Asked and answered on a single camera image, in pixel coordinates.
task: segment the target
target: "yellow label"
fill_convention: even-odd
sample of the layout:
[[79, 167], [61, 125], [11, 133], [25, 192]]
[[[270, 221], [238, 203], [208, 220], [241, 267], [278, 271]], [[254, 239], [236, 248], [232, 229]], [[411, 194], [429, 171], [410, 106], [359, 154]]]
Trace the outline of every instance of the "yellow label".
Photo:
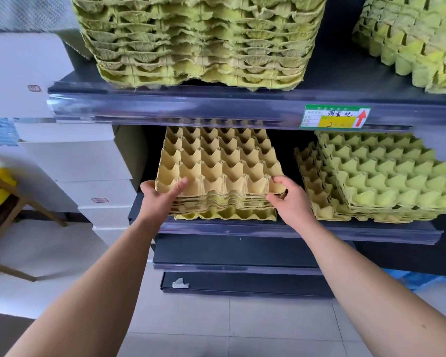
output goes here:
[[319, 127], [351, 128], [356, 117], [321, 117]]

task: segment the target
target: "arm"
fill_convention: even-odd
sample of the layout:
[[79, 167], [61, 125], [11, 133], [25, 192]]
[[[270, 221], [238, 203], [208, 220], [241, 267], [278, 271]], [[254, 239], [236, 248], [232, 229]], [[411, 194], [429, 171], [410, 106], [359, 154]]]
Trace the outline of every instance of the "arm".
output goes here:
[[136, 221], [25, 331], [6, 357], [113, 357], [131, 322], [152, 238], [167, 218], [183, 179], [167, 194], [154, 181]]
[[310, 201], [287, 177], [288, 194], [268, 195], [279, 215], [307, 243], [329, 286], [375, 357], [446, 357], [446, 317], [386, 274], [314, 217]]

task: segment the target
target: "red arrow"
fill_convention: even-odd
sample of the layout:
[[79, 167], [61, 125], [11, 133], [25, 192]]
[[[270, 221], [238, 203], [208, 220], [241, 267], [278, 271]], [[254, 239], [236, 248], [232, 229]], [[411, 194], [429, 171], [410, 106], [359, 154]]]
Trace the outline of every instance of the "red arrow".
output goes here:
[[366, 119], [367, 117], [367, 113], [365, 113], [365, 110], [363, 110], [363, 112], [357, 116], [357, 124], [355, 124], [355, 127], [360, 126], [360, 124], [362, 123], [363, 119]]

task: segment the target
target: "left hand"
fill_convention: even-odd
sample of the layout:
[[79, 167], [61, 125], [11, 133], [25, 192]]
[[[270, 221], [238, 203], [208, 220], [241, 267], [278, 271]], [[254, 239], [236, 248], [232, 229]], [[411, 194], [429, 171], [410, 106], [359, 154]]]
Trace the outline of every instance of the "left hand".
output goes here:
[[150, 223], [157, 233], [162, 223], [167, 219], [173, 201], [187, 186], [188, 179], [183, 178], [171, 191], [160, 194], [155, 190], [155, 180], [143, 182], [140, 189], [143, 191], [144, 197], [137, 220], [145, 220], [146, 224]]

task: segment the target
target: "price tag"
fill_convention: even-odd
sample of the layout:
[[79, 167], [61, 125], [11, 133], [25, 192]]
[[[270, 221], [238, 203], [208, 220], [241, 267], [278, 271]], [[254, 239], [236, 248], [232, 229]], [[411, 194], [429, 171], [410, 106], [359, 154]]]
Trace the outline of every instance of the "price tag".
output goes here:
[[369, 107], [306, 104], [299, 128], [360, 129], [369, 113]]

